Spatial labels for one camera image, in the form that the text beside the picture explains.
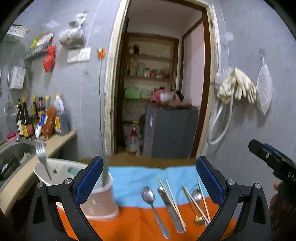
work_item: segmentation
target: red bag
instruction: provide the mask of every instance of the red bag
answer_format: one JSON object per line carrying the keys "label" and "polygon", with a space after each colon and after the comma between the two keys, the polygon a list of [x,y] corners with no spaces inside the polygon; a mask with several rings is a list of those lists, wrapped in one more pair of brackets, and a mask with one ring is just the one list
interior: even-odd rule
{"label": "red bag", "polygon": [[49,46],[48,47],[48,53],[43,61],[43,67],[45,72],[49,72],[51,71],[52,67],[54,66],[54,62],[55,62],[55,50],[56,50],[57,46]]}

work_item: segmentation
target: bottle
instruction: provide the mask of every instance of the bottle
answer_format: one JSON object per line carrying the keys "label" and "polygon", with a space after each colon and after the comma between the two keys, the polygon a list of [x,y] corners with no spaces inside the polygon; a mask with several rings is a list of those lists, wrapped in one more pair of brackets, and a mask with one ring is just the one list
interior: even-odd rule
{"label": "bottle", "polygon": [[37,116],[37,124],[39,123],[39,115],[38,115],[38,110],[37,110],[37,102],[36,102],[36,95],[33,95],[33,104],[35,105],[35,113]]}
{"label": "bottle", "polygon": [[56,95],[54,107],[57,109],[57,114],[55,118],[55,127],[54,127],[56,134],[60,136],[68,134],[70,132],[68,117],[67,117],[67,113],[65,112],[64,104],[63,104],[63,101],[61,100],[60,95]]}
{"label": "bottle", "polygon": [[23,105],[23,117],[22,117],[22,132],[24,134],[24,137],[30,138],[34,135],[34,129],[32,125],[31,117],[28,113],[28,107],[27,107],[27,100],[26,97],[22,98],[22,105]]}
{"label": "bottle", "polygon": [[18,103],[18,111],[17,111],[17,130],[18,133],[21,137],[24,136],[23,132],[22,132],[22,104],[20,102],[20,99],[18,99],[19,103]]}
{"label": "bottle", "polygon": [[38,125],[39,121],[38,121],[38,118],[37,118],[37,113],[36,113],[36,106],[34,104],[34,101],[33,101],[33,104],[31,105],[31,111],[32,111],[32,125],[33,125],[33,128],[35,130],[36,126]]}
{"label": "bottle", "polygon": [[49,96],[45,96],[45,112],[47,113],[48,109],[50,108],[50,99]]}
{"label": "bottle", "polygon": [[133,155],[140,155],[140,143],[137,138],[137,127],[133,126],[129,139],[128,153]]}
{"label": "bottle", "polygon": [[38,107],[39,122],[41,121],[41,115],[42,114],[45,114],[45,107],[43,105],[43,98],[39,97],[39,107]]}

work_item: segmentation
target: white bowl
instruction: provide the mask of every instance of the white bowl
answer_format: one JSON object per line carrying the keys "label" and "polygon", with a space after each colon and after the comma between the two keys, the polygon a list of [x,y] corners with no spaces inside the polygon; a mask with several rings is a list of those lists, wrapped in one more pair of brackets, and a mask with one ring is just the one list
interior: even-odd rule
{"label": "white bowl", "polygon": [[165,101],[171,101],[174,99],[174,94],[173,93],[160,93],[159,94],[159,100],[161,102],[165,102]]}

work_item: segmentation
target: gold spoon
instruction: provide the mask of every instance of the gold spoon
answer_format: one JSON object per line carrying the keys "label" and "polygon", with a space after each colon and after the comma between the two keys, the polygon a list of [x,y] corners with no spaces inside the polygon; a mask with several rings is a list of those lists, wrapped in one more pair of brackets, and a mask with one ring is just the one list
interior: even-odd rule
{"label": "gold spoon", "polygon": [[193,207],[192,207],[192,203],[191,203],[191,201],[190,201],[190,199],[189,199],[189,197],[188,197],[188,195],[187,195],[187,192],[186,192],[185,188],[182,187],[182,190],[183,190],[183,192],[184,192],[184,194],[185,194],[185,196],[186,196],[186,198],[187,198],[187,200],[188,200],[188,202],[189,202],[189,205],[190,205],[192,211],[194,212],[194,215],[195,215],[194,223],[195,223],[197,226],[204,225],[204,223],[205,223],[204,219],[203,219],[202,217],[196,215],[196,213],[195,213],[195,211],[194,211],[194,209],[193,209]]}

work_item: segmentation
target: cable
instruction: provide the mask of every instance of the cable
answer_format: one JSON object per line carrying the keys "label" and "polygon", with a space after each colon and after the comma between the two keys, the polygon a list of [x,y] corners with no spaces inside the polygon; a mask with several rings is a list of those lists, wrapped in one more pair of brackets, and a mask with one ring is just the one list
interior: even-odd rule
{"label": "cable", "polygon": [[100,84],[101,84],[101,71],[102,71],[102,58],[100,57],[100,71],[99,71],[99,98],[100,98],[100,134],[101,134],[101,138],[102,138],[102,152],[103,152],[103,156],[104,156],[104,144],[103,144],[103,133],[102,133],[102,100],[101,100],[101,88],[100,88]]}
{"label": "cable", "polygon": [[224,131],[222,132],[222,134],[214,141],[211,141],[211,136],[212,136],[212,133],[213,133],[213,130],[214,130],[214,126],[218,120],[218,118],[220,117],[221,113],[222,113],[222,109],[223,107],[225,106],[223,103],[221,103],[221,106],[218,110],[218,113],[213,121],[213,124],[210,126],[209,128],[209,133],[208,133],[208,136],[207,136],[207,142],[209,145],[215,145],[217,144],[226,134],[227,132],[227,129],[229,128],[229,125],[230,125],[230,121],[231,121],[231,116],[232,116],[232,107],[233,107],[233,95],[234,95],[234,91],[232,91],[232,94],[231,94],[231,100],[230,100],[230,109],[229,109],[229,117],[228,117],[228,121],[227,121],[227,124],[226,124],[226,127],[224,129]]}

